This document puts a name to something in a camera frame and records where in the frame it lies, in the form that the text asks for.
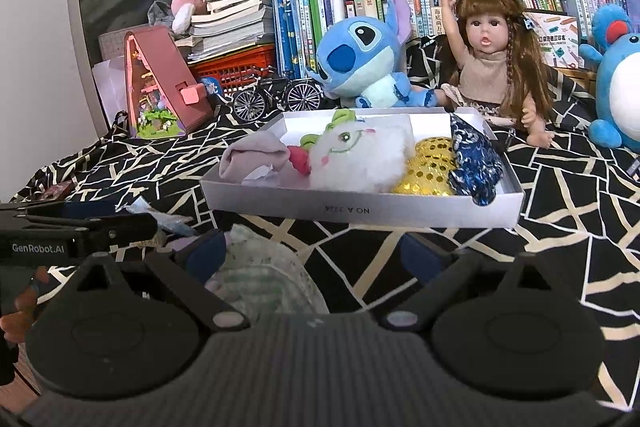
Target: bicycle wheel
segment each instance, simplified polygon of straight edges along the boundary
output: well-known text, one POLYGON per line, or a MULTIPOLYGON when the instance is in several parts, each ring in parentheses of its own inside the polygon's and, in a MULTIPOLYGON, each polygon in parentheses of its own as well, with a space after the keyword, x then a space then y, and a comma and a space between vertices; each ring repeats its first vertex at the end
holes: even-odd
POLYGON ((260 120, 267 112, 267 98, 262 90, 251 87, 234 94, 232 109, 235 117, 245 123, 260 120))
POLYGON ((297 80, 287 87, 284 102, 290 111, 313 111, 320 108, 322 92, 314 82, 297 80))

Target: blue sequin item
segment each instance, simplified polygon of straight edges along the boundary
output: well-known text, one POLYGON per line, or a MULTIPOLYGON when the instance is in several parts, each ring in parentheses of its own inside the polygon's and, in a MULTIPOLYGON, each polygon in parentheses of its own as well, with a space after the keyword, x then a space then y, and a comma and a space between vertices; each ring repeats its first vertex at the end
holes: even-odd
POLYGON ((488 205, 503 174, 500 156, 483 133, 455 114, 451 115, 451 139, 458 168, 449 173, 449 185, 457 195, 488 205))

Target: metal screw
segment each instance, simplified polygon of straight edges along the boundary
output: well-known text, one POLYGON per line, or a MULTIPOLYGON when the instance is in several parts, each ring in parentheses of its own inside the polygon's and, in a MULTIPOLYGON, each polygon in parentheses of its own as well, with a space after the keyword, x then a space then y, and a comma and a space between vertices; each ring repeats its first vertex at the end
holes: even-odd
POLYGON ((238 312, 220 312, 213 315, 213 323, 219 328, 235 328, 244 322, 238 312))
POLYGON ((397 311, 386 316, 386 321, 396 328, 408 328, 418 322, 418 315, 412 312, 397 311))

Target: plush toy's blue nose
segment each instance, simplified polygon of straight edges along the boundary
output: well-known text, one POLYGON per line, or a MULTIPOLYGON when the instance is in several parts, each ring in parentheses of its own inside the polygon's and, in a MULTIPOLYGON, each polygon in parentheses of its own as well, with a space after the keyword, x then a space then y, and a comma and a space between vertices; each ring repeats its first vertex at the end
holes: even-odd
POLYGON ((326 58, 329 67, 338 73, 349 73, 356 63, 355 52, 346 44, 341 44, 326 58))

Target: red plastic basket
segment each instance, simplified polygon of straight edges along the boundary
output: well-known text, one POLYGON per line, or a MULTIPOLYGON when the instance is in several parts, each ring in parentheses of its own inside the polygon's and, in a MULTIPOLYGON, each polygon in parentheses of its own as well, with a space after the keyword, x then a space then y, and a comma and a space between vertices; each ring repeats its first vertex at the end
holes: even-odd
POLYGON ((252 75, 262 68, 276 66, 275 46, 258 46, 222 58, 212 58, 189 66, 193 76, 213 76, 225 91, 236 90, 255 82, 252 75))

